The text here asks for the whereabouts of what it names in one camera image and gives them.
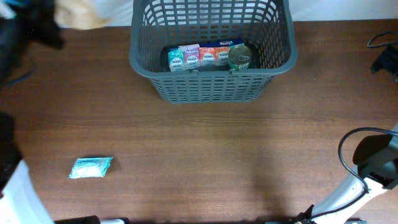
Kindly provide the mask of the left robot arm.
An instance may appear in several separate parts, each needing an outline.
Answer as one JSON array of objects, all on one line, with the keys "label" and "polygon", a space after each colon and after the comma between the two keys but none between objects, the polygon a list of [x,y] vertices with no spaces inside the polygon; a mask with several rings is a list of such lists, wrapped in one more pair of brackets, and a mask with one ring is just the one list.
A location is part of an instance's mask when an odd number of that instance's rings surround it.
[{"label": "left robot arm", "polygon": [[[34,68],[12,79],[33,41],[61,49],[55,2],[1,1],[1,88],[29,77]],[[1,223],[53,223],[32,185],[29,168],[15,140],[15,119],[1,113]]]}]

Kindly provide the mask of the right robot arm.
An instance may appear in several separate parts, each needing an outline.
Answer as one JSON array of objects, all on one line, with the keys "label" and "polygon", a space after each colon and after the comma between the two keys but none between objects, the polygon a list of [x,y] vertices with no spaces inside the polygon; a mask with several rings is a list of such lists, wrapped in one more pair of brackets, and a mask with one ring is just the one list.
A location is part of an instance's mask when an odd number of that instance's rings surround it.
[{"label": "right robot arm", "polygon": [[[353,154],[354,167],[343,159],[343,144],[353,134],[375,132],[358,144]],[[311,205],[292,223],[346,223],[375,197],[397,187],[397,126],[392,130],[363,127],[346,133],[338,145],[341,165],[347,178],[316,205]]]}]

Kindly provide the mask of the grey plastic shopping basket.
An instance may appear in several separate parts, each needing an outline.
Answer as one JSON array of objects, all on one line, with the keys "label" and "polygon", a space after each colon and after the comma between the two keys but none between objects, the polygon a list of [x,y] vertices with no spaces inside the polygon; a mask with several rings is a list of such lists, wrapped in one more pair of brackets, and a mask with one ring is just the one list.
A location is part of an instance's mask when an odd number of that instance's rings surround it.
[{"label": "grey plastic shopping basket", "polygon": [[288,0],[133,4],[129,62],[170,103],[252,101],[296,61]]}]

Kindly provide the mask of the teal wet wipes pack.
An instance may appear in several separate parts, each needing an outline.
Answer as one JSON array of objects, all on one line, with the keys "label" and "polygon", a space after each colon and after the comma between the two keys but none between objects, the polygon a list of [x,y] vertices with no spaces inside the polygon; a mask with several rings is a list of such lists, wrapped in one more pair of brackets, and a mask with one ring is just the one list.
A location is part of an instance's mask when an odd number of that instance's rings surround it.
[{"label": "teal wet wipes pack", "polygon": [[78,158],[69,174],[70,179],[104,177],[113,157]]}]

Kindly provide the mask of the Kleenex tissue multipack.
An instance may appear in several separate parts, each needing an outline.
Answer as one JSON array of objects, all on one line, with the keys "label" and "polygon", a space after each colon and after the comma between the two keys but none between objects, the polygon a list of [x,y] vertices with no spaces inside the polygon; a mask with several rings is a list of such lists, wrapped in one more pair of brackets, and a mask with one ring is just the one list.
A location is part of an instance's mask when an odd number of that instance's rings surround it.
[{"label": "Kleenex tissue multipack", "polygon": [[245,45],[243,39],[224,39],[201,44],[165,47],[162,50],[162,60],[171,72],[194,70],[200,67],[224,67],[229,65],[229,50],[237,45]]}]

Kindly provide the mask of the tin can with pull tab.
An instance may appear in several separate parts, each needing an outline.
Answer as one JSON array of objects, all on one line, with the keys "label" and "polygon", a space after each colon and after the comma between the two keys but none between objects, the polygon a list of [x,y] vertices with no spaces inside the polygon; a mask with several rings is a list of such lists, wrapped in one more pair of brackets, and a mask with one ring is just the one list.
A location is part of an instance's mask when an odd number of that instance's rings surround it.
[{"label": "tin can with pull tab", "polygon": [[245,45],[237,45],[229,50],[228,63],[234,70],[246,69],[250,66],[252,51]]}]

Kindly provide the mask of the brown paper pouch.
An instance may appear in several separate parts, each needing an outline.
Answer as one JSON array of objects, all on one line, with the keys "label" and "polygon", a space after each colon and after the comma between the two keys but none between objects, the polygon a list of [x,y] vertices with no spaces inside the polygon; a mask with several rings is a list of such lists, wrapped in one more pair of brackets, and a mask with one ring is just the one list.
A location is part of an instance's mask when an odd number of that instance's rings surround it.
[{"label": "brown paper pouch", "polygon": [[90,0],[55,0],[54,19],[59,26],[77,30],[101,28],[110,21],[100,17]]}]

